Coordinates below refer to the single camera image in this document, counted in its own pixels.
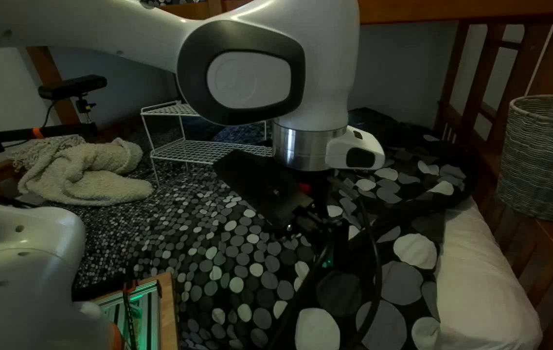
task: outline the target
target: bed sheet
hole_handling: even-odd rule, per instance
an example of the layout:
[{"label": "bed sheet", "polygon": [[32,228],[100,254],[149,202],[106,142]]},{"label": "bed sheet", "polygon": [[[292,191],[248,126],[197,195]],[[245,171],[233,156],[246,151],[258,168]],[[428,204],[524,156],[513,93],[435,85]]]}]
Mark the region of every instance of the bed sheet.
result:
[{"label": "bed sheet", "polygon": [[533,350],[538,315],[469,199],[446,212],[437,270],[441,350]]}]

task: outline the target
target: wicker basket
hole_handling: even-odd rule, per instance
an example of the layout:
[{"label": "wicker basket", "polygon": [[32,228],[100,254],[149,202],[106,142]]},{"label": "wicker basket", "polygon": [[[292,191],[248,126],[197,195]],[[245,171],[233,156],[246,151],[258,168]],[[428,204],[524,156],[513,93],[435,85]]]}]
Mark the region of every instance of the wicker basket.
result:
[{"label": "wicker basket", "polygon": [[553,95],[510,103],[497,195],[518,212],[553,221]]}]

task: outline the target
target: polka dot bedspread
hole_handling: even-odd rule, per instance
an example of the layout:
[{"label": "polka dot bedspread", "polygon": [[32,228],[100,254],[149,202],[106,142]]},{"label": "polka dot bedspread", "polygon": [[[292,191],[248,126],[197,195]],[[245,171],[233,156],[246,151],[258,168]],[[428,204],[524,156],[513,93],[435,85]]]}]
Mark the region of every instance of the polka dot bedspread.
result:
[{"label": "polka dot bedspread", "polygon": [[[442,210],[468,196],[472,186],[451,144],[429,131],[393,126],[408,137],[385,137],[382,169],[337,176],[365,202],[383,272],[378,311],[357,349],[431,350],[439,325],[434,268],[443,243]],[[383,140],[390,133],[385,128],[376,135]],[[87,225],[76,285],[109,279],[137,259],[132,268],[138,278],[172,273],[181,348],[265,348],[317,248],[300,233],[285,241],[271,238],[263,216],[210,166],[189,172],[178,164],[163,166],[169,168],[159,171],[165,173],[162,186],[144,201],[64,206]],[[369,312],[377,281],[361,213],[350,195],[335,189],[328,211],[347,220],[349,242],[361,246],[361,259],[341,270],[320,269],[319,283],[285,325],[278,348],[337,350]],[[415,209],[405,210],[404,204]]]}]

